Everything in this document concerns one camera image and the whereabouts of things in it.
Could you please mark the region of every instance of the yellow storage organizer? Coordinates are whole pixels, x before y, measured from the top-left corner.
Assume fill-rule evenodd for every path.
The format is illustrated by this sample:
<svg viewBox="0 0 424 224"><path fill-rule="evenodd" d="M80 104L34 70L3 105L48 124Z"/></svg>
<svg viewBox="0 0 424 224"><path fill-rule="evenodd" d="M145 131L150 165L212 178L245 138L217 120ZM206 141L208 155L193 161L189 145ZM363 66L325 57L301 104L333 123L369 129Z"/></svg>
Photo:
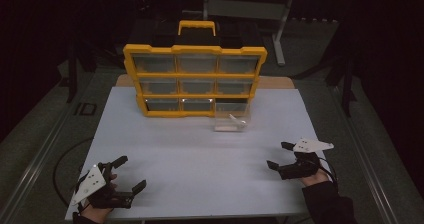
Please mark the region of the yellow storage organizer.
<svg viewBox="0 0 424 224"><path fill-rule="evenodd" d="M188 32L211 29L216 37L214 22L180 21L178 36L185 35L185 28ZM135 43L124 47L125 68L145 116L214 117L217 107L248 106L255 96L260 68L267 56L263 46L228 48L193 43L175 41L165 47Z"/></svg>

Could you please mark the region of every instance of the person's arm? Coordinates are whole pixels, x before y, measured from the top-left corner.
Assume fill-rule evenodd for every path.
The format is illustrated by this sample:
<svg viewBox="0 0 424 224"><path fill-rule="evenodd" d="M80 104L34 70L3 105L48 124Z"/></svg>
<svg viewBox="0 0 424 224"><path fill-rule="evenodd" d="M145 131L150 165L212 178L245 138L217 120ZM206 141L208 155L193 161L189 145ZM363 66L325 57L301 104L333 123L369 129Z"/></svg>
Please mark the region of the person's arm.
<svg viewBox="0 0 424 224"><path fill-rule="evenodd" d="M316 224L357 223L350 198L340 197L327 174L321 169L310 177L302 178L306 206Z"/></svg>

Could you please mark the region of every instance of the cable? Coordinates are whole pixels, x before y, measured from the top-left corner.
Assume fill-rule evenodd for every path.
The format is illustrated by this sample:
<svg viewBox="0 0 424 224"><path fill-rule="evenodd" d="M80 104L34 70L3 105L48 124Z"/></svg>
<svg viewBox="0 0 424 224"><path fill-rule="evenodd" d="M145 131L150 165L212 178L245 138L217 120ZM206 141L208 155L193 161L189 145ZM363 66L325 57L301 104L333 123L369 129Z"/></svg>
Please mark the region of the cable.
<svg viewBox="0 0 424 224"><path fill-rule="evenodd" d="M87 206L81 208L81 210L78 210L79 213L81 214L85 209L87 209L87 207L91 206L91 203L88 203Z"/></svg>
<svg viewBox="0 0 424 224"><path fill-rule="evenodd" d="M328 166L330 167L330 169L331 169L331 172L333 173L333 175L334 175L334 178L336 178L336 180L338 181L339 180L339 178L337 177L337 173L336 173L336 169L333 167L333 165L331 165L331 163L329 163L327 160L325 160L324 158L321 158L321 157L319 157L319 159L320 160L323 160L323 161L325 161L327 164L328 164Z"/></svg>
<svg viewBox="0 0 424 224"><path fill-rule="evenodd" d="M57 193L57 195L59 196L59 198L60 198L60 200L63 202L63 204L65 204L65 206L66 207L68 207L69 206L69 203L65 200L65 198L62 196L62 194L60 193L60 191L59 191L59 188L58 188L58 186L57 186L57 182L56 182L56 171L57 171L57 168L58 168L58 166L59 166L59 164L60 164L60 162L62 161L62 159L70 152L70 151L72 151L74 148L76 148L76 147L78 147L78 146L80 146L80 145L82 145L82 144L84 144L85 142L88 142L88 141L92 141L94 139L94 137L90 137L90 138L87 138L87 139L84 139L84 140L82 140L82 141L80 141L80 142L78 142L77 144L75 144L75 145L73 145L71 148L69 148L68 150L66 150L60 157L59 157L59 160L57 160L57 162L56 162L56 164L55 164L55 166L54 166L54 169L53 169L53 176L52 176L52 178L53 178L53 187L54 187L54 190L56 191L56 193Z"/></svg>
<svg viewBox="0 0 424 224"><path fill-rule="evenodd" d="M333 174L331 174L331 172L329 172L327 169L325 169L324 167L319 166L319 169L323 170L325 173L327 173L327 175L330 176L331 180L333 181L333 185L334 188L336 189L336 192L339 193L339 183L337 182L336 178L333 176Z"/></svg>

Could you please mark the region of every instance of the human hand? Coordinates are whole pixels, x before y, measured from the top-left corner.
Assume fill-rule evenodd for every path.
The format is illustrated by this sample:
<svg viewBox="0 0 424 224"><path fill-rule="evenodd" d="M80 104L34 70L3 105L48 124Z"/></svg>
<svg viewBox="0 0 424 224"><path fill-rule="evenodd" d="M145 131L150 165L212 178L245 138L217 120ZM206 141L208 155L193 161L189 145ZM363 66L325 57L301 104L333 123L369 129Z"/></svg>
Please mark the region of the human hand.
<svg viewBox="0 0 424 224"><path fill-rule="evenodd" d="M118 175L112 174L110 176L111 180L116 179ZM113 188L116 188L116 184L111 183ZM87 200L84 205L84 210L81 212L81 216L86 217L97 223L104 223L106 221L107 215L113 210L113 208L95 208Z"/></svg>
<svg viewBox="0 0 424 224"><path fill-rule="evenodd" d="M328 179L327 173L325 173L321 169L318 169L317 173L315 173L312 176L300 178L300 181L305 186L312 186L321 182L329 181L329 179Z"/></svg>

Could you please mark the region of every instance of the dark background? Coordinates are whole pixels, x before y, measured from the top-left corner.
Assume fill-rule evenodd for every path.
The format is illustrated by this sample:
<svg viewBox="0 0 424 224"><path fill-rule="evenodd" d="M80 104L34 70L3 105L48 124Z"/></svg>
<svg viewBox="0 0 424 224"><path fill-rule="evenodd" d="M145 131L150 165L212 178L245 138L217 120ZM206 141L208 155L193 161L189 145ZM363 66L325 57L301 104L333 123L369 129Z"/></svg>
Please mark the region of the dark background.
<svg viewBox="0 0 424 224"><path fill-rule="evenodd" d="M178 20L183 9L202 10L202 0L0 0L0 7L1 141L60 81L57 66L67 59L72 38L114 52L136 18ZM421 195L422 10L423 0L294 0L290 12L306 22L340 21L323 58L355 53L354 73ZM83 67L93 71L90 49L77 47Z"/></svg>

